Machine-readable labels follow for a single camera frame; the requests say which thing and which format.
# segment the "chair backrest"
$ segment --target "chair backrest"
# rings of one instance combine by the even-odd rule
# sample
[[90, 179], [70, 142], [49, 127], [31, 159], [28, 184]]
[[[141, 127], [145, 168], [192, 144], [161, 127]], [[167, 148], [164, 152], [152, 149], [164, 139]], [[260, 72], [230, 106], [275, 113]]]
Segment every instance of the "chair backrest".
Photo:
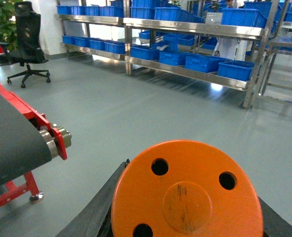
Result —
[[30, 1], [21, 1], [14, 4], [15, 15], [24, 15], [34, 12], [32, 3]]
[[41, 15], [33, 11], [31, 2], [28, 2], [29, 4], [18, 3], [15, 6], [24, 6], [20, 8], [21, 14], [15, 16], [18, 49], [22, 58], [31, 59], [32, 57], [33, 61], [41, 63], [45, 61], [44, 53], [39, 42]]

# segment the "black conveyor belt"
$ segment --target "black conveyor belt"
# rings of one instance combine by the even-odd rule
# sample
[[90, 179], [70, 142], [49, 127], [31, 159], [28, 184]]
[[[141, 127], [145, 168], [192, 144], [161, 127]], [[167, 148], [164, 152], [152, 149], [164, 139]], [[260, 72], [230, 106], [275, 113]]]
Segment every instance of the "black conveyor belt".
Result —
[[49, 161], [39, 131], [0, 95], [0, 185]]

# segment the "green plant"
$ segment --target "green plant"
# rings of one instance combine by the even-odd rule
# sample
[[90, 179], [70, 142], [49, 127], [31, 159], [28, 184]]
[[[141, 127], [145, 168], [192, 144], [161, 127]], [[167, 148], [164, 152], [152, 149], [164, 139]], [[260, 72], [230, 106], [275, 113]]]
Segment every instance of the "green plant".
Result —
[[181, 6], [181, 2], [179, 0], [171, 0], [170, 3], [175, 6]]
[[17, 48], [14, 3], [21, 0], [0, 0], [0, 41], [9, 43], [8, 50]]

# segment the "metal shelving unit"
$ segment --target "metal shelving unit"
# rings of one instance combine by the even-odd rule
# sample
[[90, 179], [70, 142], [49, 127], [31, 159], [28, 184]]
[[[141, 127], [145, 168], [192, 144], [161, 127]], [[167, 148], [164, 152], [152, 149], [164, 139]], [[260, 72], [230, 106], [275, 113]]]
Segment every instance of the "metal shelving unit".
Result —
[[[60, 5], [60, 0], [56, 0], [56, 2], [57, 2], [57, 5]], [[86, 6], [86, 0], [81, 0], [81, 5]], [[123, 24], [124, 19], [121, 17], [63, 15], [63, 14], [55, 14], [54, 17], [57, 20], [61, 21], [61, 27], [62, 27], [62, 31], [64, 35], [66, 35], [66, 31], [63, 24], [64, 21], [84, 23], [86, 37], [91, 37], [90, 30], [89, 30], [90, 24], [124, 27], [124, 24]], [[87, 47], [80, 47], [80, 46], [65, 44], [65, 43], [60, 43], [60, 46], [66, 48], [68, 53], [70, 50], [73, 50], [73, 51], [84, 53], [84, 54], [97, 55], [97, 56], [114, 59], [118, 61], [125, 60], [124, 54], [116, 54], [116, 53], [111, 53], [107, 51], [96, 50], [96, 49], [87, 48]]]
[[[280, 25], [280, 29], [282, 29], [282, 28], [292, 29], [292, 22], [282, 22], [282, 19], [284, 19], [284, 17], [285, 17], [285, 13], [286, 13], [286, 9], [288, 7], [289, 1], [290, 0], [286, 0], [284, 3], [284, 7], [283, 7], [281, 18], [280, 18], [281, 21], [278, 23]], [[269, 78], [270, 78], [272, 68], [273, 68], [273, 65], [274, 65], [274, 62], [275, 62], [277, 55], [278, 54], [292, 55], [292, 51], [280, 50], [280, 47], [291, 47], [292, 48], [292, 43], [285, 42], [285, 41], [279, 39], [278, 37], [275, 37], [275, 38], [268, 41], [268, 45], [269, 45], [269, 50], [268, 50], [269, 54], [267, 55], [267, 57], [264, 60], [263, 67], [261, 69], [261, 73], [259, 76], [259, 81], [256, 85], [255, 93], [254, 93], [252, 100], [251, 100], [251, 106], [253, 106], [255, 104], [256, 99], [266, 99], [269, 101], [292, 106], [291, 101], [287, 101], [285, 99], [283, 100], [281, 98], [276, 98], [276, 97], [269, 96], [269, 95], [264, 95], [266, 88], [268, 86], [283, 89], [283, 90], [292, 91], [292, 86], [285, 86], [285, 85], [269, 82]]]
[[[269, 32], [272, 29], [275, 12], [278, 7], [278, 0], [274, 0], [270, 10], [269, 18], [265, 29], [256, 27], [241, 27], [241, 26], [225, 26], [225, 25], [209, 25], [209, 24], [198, 24], [198, 23], [187, 23], [187, 22], [174, 22], [174, 21], [158, 21], [158, 20], [146, 20], [146, 19], [136, 19], [129, 18], [130, 16], [130, 1], [124, 0], [124, 15], [125, 18], [118, 17], [97, 17], [97, 16], [77, 16], [77, 15], [55, 15], [55, 18], [60, 21], [73, 21], [79, 23], [85, 23], [88, 29], [89, 24], [100, 24], [109, 25], [125, 28], [125, 50], [126, 50], [126, 72], [128, 75], [132, 75], [134, 70], [132, 65], [140, 65], [144, 68], [150, 68], [153, 70], [164, 71], [171, 74], [176, 74], [184, 77], [189, 77], [196, 80], [207, 81], [211, 83], [217, 83], [222, 86], [236, 89], [239, 91], [246, 91], [246, 97], [244, 101], [244, 108], [250, 108], [251, 98], [253, 94], [254, 86], [258, 80], [258, 71], [260, 69], [260, 64], [263, 59], [263, 54], [265, 51], [265, 46], [269, 39]], [[130, 48], [132, 44], [132, 29], [143, 29], [150, 30], [150, 45], [156, 41], [156, 31], [161, 32], [178, 32], [188, 35], [206, 35], [206, 36], [217, 36], [219, 38], [230, 38], [230, 39], [240, 39], [240, 40], [251, 40], [260, 42], [258, 48], [258, 55], [255, 60], [255, 67], [253, 69], [253, 74], [251, 80], [248, 82], [239, 81], [230, 78], [220, 77], [214, 74], [200, 73], [197, 71], [192, 71], [185, 69], [183, 67], [173, 67], [166, 64], [161, 64], [159, 62], [142, 60], [138, 58], [132, 58], [130, 56]], [[103, 57], [108, 57], [116, 60], [123, 60], [123, 55], [114, 55], [104, 51], [93, 50], [89, 48], [77, 47], [74, 45], [65, 45], [68, 50], [76, 50], [83, 53], [89, 53], [94, 55], [100, 55]]]
[[[209, 25], [209, 24], [197, 24], [197, 23], [187, 23], [187, 22], [173, 22], [173, 21], [158, 21], [158, 20], [146, 20], [146, 19], [134, 19], [134, 18], [124, 18], [124, 25], [127, 30], [126, 33], [126, 72], [128, 75], [133, 74], [132, 65], [136, 64], [143, 66], [145, 68], [150, 68], [154, 70], [164, 71], [171, 74], [176, 74], [184, 77], [189, 77], [192, 79], [207, 81], [211, 83], [217, 83], [225, 87], [232, 89], [246, 91], [246, 97], [243, 103], [244, 108], [250, 108], [251, 99], [253, 95], [254, 86], [258, 80], [258, 73], [260, 69], [260, 64], [263, 59], [263, 54], [265, 51], [265, 46], [269, 39], [269, 33], [271, 32], [275, 13], [277, 11], [279, 1], [274, 0], [270, 10], [270, 14], [267, 20], [265, 29], [256, 27], [241, 27], [241, 26], [225, 26], [225, 25]], [[185, 69], [183, 67], [173, 67], [166, 64], [161, 64], [159, 62], [147, 61], [138, 58], [132, 58], [130, 56], [130, 45], [131, 40], [131, 30], [144, 29], [150, 30], [150, 44], [155, 40], [155, 32], [178, 32], [188, 35], [207, 35], [207, 36], [218, 36], [219, 38], [232, 38], [241, 40], [251, 40], [260, 42], [258, 49], [258, 55], [255, 60], [255, 67], [253, 69], [252, 77], [250, 81], [244, 82], [239, 80], [234, 80], [230, 78], [224, 78], [213, 74], [200, 73], [192, 70]]]

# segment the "orange circular plate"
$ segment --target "orange circular plate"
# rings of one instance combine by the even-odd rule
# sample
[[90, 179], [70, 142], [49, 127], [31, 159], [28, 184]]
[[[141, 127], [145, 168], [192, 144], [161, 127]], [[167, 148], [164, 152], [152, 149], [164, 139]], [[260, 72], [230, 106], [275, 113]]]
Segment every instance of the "orange circular plate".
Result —
[[168, 141], [139, 154], [121, 175], [112, 204], [114, 237], [262, 237], [255, 190], [222, 151]]

